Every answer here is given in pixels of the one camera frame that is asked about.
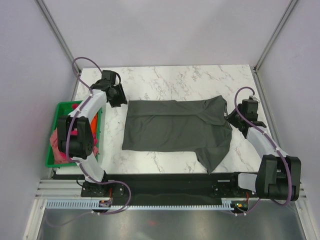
table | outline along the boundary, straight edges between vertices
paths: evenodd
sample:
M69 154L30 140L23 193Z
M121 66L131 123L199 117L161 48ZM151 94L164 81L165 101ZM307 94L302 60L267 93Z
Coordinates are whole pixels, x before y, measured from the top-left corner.
M130 100L177 100L194 101L222 95L230 113L234 97L243 86L252 87L258 97L249 65L191 65L103 68L120 74L121 83ZM84 68L81 79L89 86L101 79L96 68ZM83 100L88 89L79 83L75 100ZM243 90L238 103L251 95ZM102 121L98 163L107 174L159 174L159 173L206 173L194 152L139 152L122 150L128 105L111 108L109 103L102 109ZM259 121L267 124L259 104ZM214 173L256 172L261 159L254 147L234 127L229 153ZM62 167L56 174L82 174L77 166Z

white marble table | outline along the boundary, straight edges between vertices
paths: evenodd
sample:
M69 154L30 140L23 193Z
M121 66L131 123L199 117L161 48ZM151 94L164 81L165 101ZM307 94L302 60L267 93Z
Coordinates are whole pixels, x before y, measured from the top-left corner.
M123 89L130 100L205 100L222 95L230 113L234 108L237 90L249 86L256 90L248 65L207 66L156 66L156 67L113 67L105 68L118 72ZM81 79L89 86L101 79L96 68L85 68ZM88 94L81 83L76 100ZM243 90L238 103L249 97L251 92ZM122 150L128 105L111 108L107 103L104 125L101 127L100 155L98 162L107 174L156 174L156 173L206 173L197 161L194 152L139 152ZM259 120L267 123L262 105L258 109ZM214 170L221 172L258 171L260 158L253 146L235 128L229 153ZM57 174L81 174L77 166L57 169Z

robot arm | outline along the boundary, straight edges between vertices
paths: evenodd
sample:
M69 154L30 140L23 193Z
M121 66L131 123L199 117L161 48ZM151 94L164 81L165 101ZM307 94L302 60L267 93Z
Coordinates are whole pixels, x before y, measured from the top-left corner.
M292 181L291 201L299 197L301 162L299 158L289 156L276 143L276 150L265 135L268 135L266 125L258 121L258 101L253 97L244 99L239 104L240 113L251 123L262 130L251 127L237 113L236 110L227 117L227 121L239 129L243 136L253 145L261 158L258 173L239 173L237 184L239 188L255 192L261 199L286 200L288 197L288 176L283 161L277 151L284 156L290 170Z
M83 101L69 115L63 115L57 122L58 149L65 153L67 148L67 134L72 118L77 114L73 123L72 130L77 129L77 135L71 135L69 141L69 156L78 166L81 164L91 178L101 182L105 176L105 171L99 166L94 153L94 139L90 128L90 122L97 114L99 109L109 102L111 107L120 107L127 104L121 83L116 85L116 78L119 74L114 71L102 71L102 77L91 86L92 94L88 100Z

folded cloth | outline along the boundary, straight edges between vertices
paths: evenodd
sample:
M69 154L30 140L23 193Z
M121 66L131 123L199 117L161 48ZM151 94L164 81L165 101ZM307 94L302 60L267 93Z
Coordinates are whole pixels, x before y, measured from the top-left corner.
M71 135L77 135L77 130L73 130L71 132ZM98 140L96 139L96 135L93 134L93 154L96 156L99 152L98 148L96 147L96 144L98 143ZM60 152L58 149L58 131L55 129L50 137L50 145L52 147L53 151L53 157L54 157L54 164L67 164L69 163L67 161L67 156L65 153Z
M221 95L200 101L129 101L122 149L195 152L211 173L230 148L226 108Z

gray floor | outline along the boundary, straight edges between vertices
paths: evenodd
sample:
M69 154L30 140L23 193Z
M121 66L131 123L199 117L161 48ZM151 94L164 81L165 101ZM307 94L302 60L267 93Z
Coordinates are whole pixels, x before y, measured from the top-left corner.
M47 209L52 224L87 210ZM260 201L247 216L218 211L127 210L115 215L88 214L63 227L42 224L45 240L305 240L295 204Z

